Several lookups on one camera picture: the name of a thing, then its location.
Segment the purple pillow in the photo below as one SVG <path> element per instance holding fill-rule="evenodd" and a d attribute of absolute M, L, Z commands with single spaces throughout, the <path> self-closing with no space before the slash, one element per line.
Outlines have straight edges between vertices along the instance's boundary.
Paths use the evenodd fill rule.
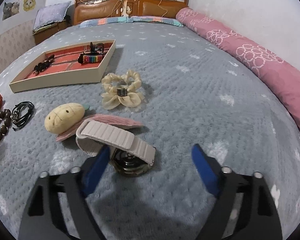
<path fill-rule="evenodd" d="M 36 31 L 37 29 L 53 22 L 62 22 L 70 4 L 71 1 L 41 8 L 35 19 L 33 30 Z"/>

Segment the beige scrunchie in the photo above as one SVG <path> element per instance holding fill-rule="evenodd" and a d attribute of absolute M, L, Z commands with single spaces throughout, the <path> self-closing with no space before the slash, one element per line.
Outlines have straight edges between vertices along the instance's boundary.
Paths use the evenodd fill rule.
<path fill-rule="evenodd" d="M 131 83 L 131 85 L 128 85 L 130 78 L 134 79 L 134 81 Z M 113 86 L 111 84 L 112 82 L 120 81 L 124 81 L 127 85 Z M 101 80 L 101 83 L 106 91 L 106 93 L 101 95 L 103 97 L 102 106 L 107 110 L 113 109 L 120 104 L 123 104 L 127 107 L 136 107 L 140 105 L 141 100 L 145 98 L 142 93 L 136 91 L 141 87 L 142 84 L 140 74 L 132 70 L 128 70 L 127 74 L 122 76 L 109 73 Z M 118 89 L 123 88 L 127 90 L 128 96 L 119 97 Z"/>

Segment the yellow plush head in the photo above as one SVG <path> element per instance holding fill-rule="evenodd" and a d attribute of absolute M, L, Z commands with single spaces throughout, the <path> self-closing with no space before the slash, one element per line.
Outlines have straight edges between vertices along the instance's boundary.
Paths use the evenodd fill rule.
<path fill-rule="evenodd" d="M 24 0 L 23 1 L 23 9 L 27 12 L 35 8 L 36 2 L 35 0 Z"/>
<path fill-rule="evenodd" d="M 44 127 L 50 133 L 63 133 L 78 123 L 84 116 L 84 112 L 84 107 L 77 103 L 58 106 L 47 115 Z"/>

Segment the nightstand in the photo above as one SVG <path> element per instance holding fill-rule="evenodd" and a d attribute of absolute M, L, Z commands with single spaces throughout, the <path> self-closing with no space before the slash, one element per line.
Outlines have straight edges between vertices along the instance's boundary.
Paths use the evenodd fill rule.
<path fill-rule="evenodd" d="M 34 32 L 33 37 L 35 44 L 38 45 L 41 42 L 45 41 L 47 38 L 50 38 L 52 35 L 56 34 L 59 31 L 62 31 L 71 26 L 70 21 L 64 20 L 58 23 L 52 23 L 47 26 L 44 26 Z"/>

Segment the patterned wallpaper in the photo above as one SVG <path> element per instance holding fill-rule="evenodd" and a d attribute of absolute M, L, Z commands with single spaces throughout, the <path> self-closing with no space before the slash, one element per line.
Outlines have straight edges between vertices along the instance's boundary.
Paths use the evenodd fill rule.
<path fill-rule="evenodd" d="M 34 20 L 20 24 L 0 35 L 0 73 L 14 60 L 35 46 Z"/>

